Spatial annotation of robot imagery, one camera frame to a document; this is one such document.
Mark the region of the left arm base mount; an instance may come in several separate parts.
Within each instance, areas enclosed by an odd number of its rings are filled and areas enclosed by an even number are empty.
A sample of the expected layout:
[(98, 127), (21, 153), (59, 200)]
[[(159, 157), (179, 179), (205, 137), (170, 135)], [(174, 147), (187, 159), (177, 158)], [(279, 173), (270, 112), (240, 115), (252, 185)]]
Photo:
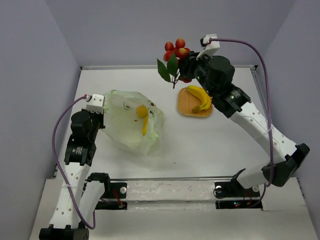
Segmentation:
[(127, 197), (127, 183), (126, 182), (112, 182), (110, 190), (105, 192), (98, 201), (96, 210), (126, 210), (128, 203)]

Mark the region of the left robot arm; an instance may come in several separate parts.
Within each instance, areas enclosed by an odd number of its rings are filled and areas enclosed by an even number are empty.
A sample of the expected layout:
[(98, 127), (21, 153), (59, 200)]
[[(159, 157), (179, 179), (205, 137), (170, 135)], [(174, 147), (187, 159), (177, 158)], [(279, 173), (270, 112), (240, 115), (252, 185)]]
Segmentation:
[(111, 191), (107, 173), (89, 173), (98, 131), (105, 128), (104, 110), (82, 109), (74, 113), (70, 128), (64, 165), (57, 164), (63, 184), (49, 226), (40, 229), (41, 240), (89, 239), (89, 231), (96, 227), (96, 206)]

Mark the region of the fake yellow banana bunch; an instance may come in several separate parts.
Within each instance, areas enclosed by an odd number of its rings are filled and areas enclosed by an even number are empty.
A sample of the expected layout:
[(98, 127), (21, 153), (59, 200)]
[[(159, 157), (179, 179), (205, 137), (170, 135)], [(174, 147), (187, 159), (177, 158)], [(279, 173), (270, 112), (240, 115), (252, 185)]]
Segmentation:
[(203, 88), (195, 85), (189, 85), (187, 87), (187, 91), (201, 101), (201, 105), (196, 105), (192, 108), (193, 113), (197, 114), (201, 111), (206, 111), (211, 107), (212, 99)]

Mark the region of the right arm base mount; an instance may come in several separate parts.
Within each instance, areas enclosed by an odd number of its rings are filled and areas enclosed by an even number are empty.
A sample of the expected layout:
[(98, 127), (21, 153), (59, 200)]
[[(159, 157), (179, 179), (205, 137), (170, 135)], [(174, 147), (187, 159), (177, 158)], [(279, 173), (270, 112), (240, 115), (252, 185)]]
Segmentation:
[(229, 180), (214, 183), (212, 191), (217, 210), (263, 209), (260, 190), (244, 188), (237, 180), (239, 173)]

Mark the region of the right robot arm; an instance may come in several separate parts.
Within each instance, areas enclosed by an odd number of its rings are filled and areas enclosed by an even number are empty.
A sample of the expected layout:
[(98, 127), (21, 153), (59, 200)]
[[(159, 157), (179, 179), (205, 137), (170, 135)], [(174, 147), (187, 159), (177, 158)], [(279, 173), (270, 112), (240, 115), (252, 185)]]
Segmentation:
[(213, 106), (243, 128), (270, 158), (265, 165), (237, 172), (230, 183), (231, 192), (242, 196), (258, 185), (283, 187), (309, 154), (309, 146), (295, 143), (268, 123), (251, 98), (232, 83), (235, 67), (226, 57), (198, 56), (190, 51), (178, 67), (182, 77), (196, 79), (211, 97)]

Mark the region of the light green plastic bag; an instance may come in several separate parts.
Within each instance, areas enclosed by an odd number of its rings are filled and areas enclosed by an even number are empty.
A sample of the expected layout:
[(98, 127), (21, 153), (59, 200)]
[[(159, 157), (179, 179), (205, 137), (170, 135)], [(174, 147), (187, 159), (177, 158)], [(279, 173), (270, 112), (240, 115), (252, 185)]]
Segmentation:
[[(156, 104), (138, 91), (111, 90), (104, 94), (103, 132), (120, 149), (136, 155), (153, 155), (160, 149), (165, 115)], [(144, 119), (136, 113), (138, 106), (148, 110), (146, 135)]]

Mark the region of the fake red berry branch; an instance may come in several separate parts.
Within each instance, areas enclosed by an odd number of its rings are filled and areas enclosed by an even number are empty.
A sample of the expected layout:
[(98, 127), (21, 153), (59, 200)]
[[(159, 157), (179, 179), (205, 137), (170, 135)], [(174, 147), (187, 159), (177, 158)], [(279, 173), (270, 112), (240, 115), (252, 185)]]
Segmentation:
[(175, 43), (167, 41), (164, 45), (165, 53), (163, 61), (157, 59), (157, 72), (167, 83), (172, 84), (175, 89), (178, 82), (190, 83), (192, 79), (182, 76), (180, 73), (180, 62), (184, 60), (190, 49), (186, 47), (183, 38), (177, 38)]

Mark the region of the fake yellow starfruit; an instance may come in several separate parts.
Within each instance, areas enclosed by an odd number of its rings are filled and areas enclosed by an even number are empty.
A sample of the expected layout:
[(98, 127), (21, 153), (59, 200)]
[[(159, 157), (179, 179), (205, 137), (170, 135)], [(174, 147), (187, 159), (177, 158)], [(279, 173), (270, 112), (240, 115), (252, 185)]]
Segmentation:
[(143, 121), (143, 127), (142, 127), (142, 134), (143, 134), (143, 136), (145, 136), (146, 133), (147, 133), (148, 120), (149, 120), (149, 116), (147, 115), (147, 116), (144, 118), (144, 121)]

